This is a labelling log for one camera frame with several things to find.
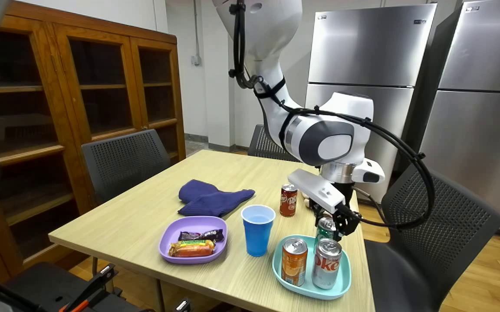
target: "refrigerator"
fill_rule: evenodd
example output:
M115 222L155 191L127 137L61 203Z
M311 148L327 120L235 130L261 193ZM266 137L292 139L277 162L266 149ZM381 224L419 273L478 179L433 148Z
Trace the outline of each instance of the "refrigerator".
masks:
M426 163L500 212L500 0L464 2L438 26L428 77Z
M322 106L334 92L374 99L374 123L402 137L436 4L317 13L306 106ZM381 203L398 149L376 134L367 158L388 179L360 189Z

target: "blue plastic cup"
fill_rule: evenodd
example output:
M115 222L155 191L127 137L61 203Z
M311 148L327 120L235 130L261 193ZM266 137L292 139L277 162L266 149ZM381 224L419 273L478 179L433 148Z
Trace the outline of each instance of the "blue plastic cup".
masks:
M270 207L247 207L242 212L245 222L247 252L252 257L268 253L270 234L277 214Z

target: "soda can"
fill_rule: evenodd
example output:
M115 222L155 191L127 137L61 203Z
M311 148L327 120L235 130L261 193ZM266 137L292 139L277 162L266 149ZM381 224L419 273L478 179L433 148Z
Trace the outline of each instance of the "soda can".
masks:
M287 184L282 188L282 205L280 205L280 214L284 217L294 217L297 212L297 188L292 184Z
M318 221L317 247L318 247L320 240L323 240L323 238L336 240L336 236L337 236L337 226L336 226L334 219L332 217L322 217Z
M301 286L306 274L308 245L301 238L290 238L284 245L282 278Z
M323 238L317 247L313 283L317 288L332 290L339 276L343 248L336 240Z

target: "chair backrest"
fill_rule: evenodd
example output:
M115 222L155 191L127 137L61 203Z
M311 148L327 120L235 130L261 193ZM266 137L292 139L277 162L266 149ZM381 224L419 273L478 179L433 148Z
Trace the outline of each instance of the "chair backrest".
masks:
M261 158L277 158L277 160L292 160L296 162L294 156L290 156L287 151L284 151L280 146L277 146L270 136L266 134L264 125L258 125L252 134L251 148L249 148L251 156L261 156Z
M455 281L500 227L500 215L476 195L433 174L436 203L421 227L391 231L391 247L402 252L433 288L433 307L440 307ZM389 224L417 219L428 208L426 188L410 167L391 186L383 201Z
M119 196L171 165L155 130L89 143L82 153L100 201Z

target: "beige tabletop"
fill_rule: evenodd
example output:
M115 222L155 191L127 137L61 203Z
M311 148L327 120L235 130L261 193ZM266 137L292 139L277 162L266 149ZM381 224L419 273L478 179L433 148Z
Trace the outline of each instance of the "beige tabletop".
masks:
M271 271L275 247L287 236L315 236L315 215L301 200L296 217L278 215L275 221L268 255L247 255L240 210L268 205L278 212L280 189L297 169L315 170L296 162L200 151L56 229L51 241L249 311L374 311L362 227L341 243L353 273L353 285L344 297L315 300L277 281ZM159 245L169 224L181 219L179 189L192 179L221 191L254 189L256 196L226 217L230 240L225 255L204 266L174 266L160 257Z

